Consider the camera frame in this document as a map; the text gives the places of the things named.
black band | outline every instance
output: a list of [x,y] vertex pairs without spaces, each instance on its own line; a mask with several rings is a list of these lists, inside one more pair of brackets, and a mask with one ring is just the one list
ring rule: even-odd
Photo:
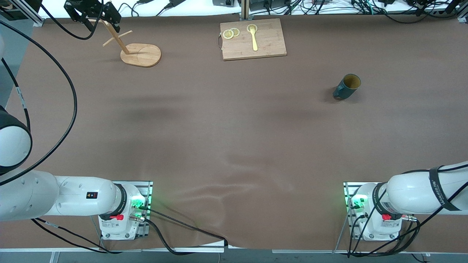
[[116,216],[116,215],[121,214],[122,211],[125,208],[125,204],[127,203],[127,192],[125,191],[124,187],[119,183],[115,183],[114,185],[117,186],[120,189],[120,193],[122,194],[122,198],[120,198],[120,204],[118,205],[116,210],[114,210],[114,211],[112,211],[112,212],[110,212],[108,214],[99,215],[99,217],[102,220],[111,220],[111,218],[110,218],[111,216]]
[[380,191],[380,188],[382,187],[382,185],[386,184],[387,182],[385,183],[378,183],[377,186],[374,188],[374,190],[372,191],[372,201],[374,203],[374,206],[375,206],[375,210],[377,210],[377,212],[379,212],[379,214],[383,215],[383,214],[387,214],[387,215],[390,215],[391,216],[391,220],[398,220],[402,217],[401,214],[395,214],[395,213],[392,213],[390,211],[388,211],[383,205],[382,203],[380,202],[379,200],[379,191]]
[[434,167],[429,170],[429,181],[431,181],[432,191],[439,201],[440,205],[447,209],[448,211],[460,211],[455,205],[451,204],[447,197],[445,197],[444,191],[442,190],[442,185],[440,185],[439,180],[439,167]]

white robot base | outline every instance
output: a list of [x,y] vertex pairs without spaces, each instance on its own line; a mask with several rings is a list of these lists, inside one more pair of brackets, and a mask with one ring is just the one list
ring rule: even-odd
[[397,220],[384,220],[382,215],[374,209],[372,199],[373,190],[377,186],[375,183],[365,183],[356,191],[354,196],[348,199],[349,207],[359,206],[357,209],[352,209],[351,214],[364,216],[358,219],[356,223],[358,227],[354,227],[354,235],[359,236],[362,233],[362,239],[365,241],[389,241],[399,235],[402,227],[402,219]]
[[144,222],[142,211],[138,209],[145,204],[145,198],[136,186],[123,183],[127,200],[123,211],[115,218],[103,220],[99,217],[99,228],[104,240],[133,240],[138,232],[139,224]]

black label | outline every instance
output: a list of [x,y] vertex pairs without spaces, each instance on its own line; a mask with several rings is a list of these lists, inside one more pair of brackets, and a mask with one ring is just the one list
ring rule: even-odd
[[86,199],[96,199],[96,198],[97,198],[97,192],[86,193]]

metal connector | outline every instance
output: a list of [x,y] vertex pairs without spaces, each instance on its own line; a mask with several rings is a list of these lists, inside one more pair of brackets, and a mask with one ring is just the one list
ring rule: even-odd
[[410,215],[402,215],[402,220],[416,222],[417,218],[414,216],[410,216]]
[[140,216],[140,215],[131,215],[131,216],[129,217],[129,220],[137,221],[137,222],[140,222],[140,223],[145,222],[145,219],[146,219],[146,217]]

yellow spoon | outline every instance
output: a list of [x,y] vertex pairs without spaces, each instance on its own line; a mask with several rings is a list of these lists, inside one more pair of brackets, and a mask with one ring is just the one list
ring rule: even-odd
[[254,25],[254,24],[248,25],[247,31],[252,34],[252,45],[253,45],[254,51],[257,51],[258,50],[257,41],[255,40],[255,32],[257,32],[257,25]]

